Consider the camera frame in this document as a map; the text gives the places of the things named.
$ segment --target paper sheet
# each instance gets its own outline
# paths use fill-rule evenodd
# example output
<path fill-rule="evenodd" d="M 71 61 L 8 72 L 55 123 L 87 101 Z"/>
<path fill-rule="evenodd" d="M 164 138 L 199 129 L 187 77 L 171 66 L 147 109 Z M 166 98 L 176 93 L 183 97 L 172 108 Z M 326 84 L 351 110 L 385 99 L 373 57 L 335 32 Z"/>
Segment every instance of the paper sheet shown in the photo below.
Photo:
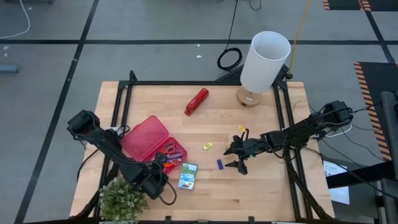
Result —
<path fill-rule="evenodd" d="M 346 172 L 343 168 L 339 167 L 338 165 L 323 161 L 323 170 L 325 171 L 325 176 L 336 175 L 340 173 Z M 330 198 L 334 202 L 340 202 L 349 205 L 349 190 L 348 187 L 339 187 L 336 189 L 329 189 Z"/>

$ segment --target yellow cable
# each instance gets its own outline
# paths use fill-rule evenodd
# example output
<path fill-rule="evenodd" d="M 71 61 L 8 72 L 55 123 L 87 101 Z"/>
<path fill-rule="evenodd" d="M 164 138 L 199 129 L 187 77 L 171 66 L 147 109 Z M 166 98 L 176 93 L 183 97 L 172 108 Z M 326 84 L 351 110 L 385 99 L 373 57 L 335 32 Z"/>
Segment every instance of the yellow cable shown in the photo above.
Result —
<path fill-rule="evenodd" d="M 294 64 L 294 51 L 296 48 L 296 43 L 297 43 L 297 39 L 300 36 L 301 33 L 301 28 L 303 27 L 303 23 L 305 20 L 305 16 L 307 16 L 307 12 L 310 9 L 310 5 L 311 5 L 311 0 L 307 0 L 307 5 L 305 6 L 305 10 L 303 13 L 303 16 L 301 17 L 301 21 L 300 21 L 300 25 L 298 27 L 297 33 L 296 33 L 296 37 L 294 38 L 294 42 L 293 42 L 293 50 L 292 50 L 292 57 L 290 58 L 290 66 L 289 66 L 289 71 L 287 72 L 288 74 L 292 73 L 293 70 L 293 64 Z"/>

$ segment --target potted plant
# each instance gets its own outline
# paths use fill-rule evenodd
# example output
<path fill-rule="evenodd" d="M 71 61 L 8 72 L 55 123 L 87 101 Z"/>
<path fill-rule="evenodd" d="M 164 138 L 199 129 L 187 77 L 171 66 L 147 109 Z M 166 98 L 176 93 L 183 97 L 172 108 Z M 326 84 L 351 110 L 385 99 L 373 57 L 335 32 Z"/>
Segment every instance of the potted plant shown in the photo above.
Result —
<path fill-rule="evenodd" d="M 99 191 L 101 216 L 106 221 L 134 223 L 139 221 L 148 202 L 142 192 L 135 191 L 133 186 L 123 179 L 115 178 Z"/>

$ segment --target white lampshade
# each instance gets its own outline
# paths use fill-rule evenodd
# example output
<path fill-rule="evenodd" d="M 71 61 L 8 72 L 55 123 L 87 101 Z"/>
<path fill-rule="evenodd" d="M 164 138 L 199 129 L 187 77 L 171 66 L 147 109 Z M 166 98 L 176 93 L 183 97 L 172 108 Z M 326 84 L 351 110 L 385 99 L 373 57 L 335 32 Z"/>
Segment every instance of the white lampshade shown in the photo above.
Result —
<path fill-rule="evenodd" d="M 253 93 L 267 91 L 290 54 L 290 43 L 276 32 L 256 34 L 243 66 L 241 83 Z"/>

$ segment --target wooden table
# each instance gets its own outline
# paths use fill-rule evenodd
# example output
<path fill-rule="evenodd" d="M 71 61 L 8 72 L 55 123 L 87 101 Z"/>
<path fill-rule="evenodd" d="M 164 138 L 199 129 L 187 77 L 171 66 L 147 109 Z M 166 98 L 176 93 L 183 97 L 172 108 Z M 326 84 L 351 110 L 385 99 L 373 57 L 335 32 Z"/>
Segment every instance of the wooden table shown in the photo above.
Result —
<path fill-rule="evenodd" d="M 103 82 L 95 110 L 106 129 L 111 123 L 118 82 Z M 304 85 L 301 82 L 288 83 L 289 95 L 294 109 L 294 120 L 300 121 L 310 114 Z M 184 114 L 187 103 L 202 88 L 210 91 L 209 97 L 191 116 Z M 250 129 L 250 137 L 259 138 L 261 133 L 279 130 L 275 98 L 272 90 L 264 93 L 259 106 L 245 108 L 236 100 L 238 86 L 133 86 L 127 118 L 127 125 L 134 127 L 150 115 L 156 115 L 169 130 L 170 136 L 187 150 L 187 162 L 198 164 L 194 190 L 177 187 L 180 168 L 170 173 L 170 183 L 177 191 L 177 201 L 172 206 L 164 205 L 159 199 L 149 201 L 141 220 L 213 220 L 247 221 L 254 216 L 256 221 L 293 221 L 294 211 L 290 196 L 287 171 L 284 161 L 273 154 L 263 153 L 248 159 L 248 175 L 242 175 L 235 168 L 219 170 L 216 160 L 229 163 L 237 156 L 223 156 L 234 135 L 241 135 L 239 125 Z M 287 115 L 283 94 L 281 102 L 285 123 Z M 213 143 L 207 151 L 203 145 Z M 318 150 L 315 141 L 309 148 Z M 88 146 L 85 158 L 95 147 Z M 314 152 L 302 150 L 303 166 L 308 189 L 325 211 L 334 216 L 330 195 L 323 174 L 322 160 Z M 81 170 L 70 215 L 77 214 L 90 200 L 98 188 L 103 164 L 103 154 L 97 153 Z M 302 194 L 297 188 L 302 217 L 305 216 Z M 169 187 L 163 197 L 173 199 Z"/>

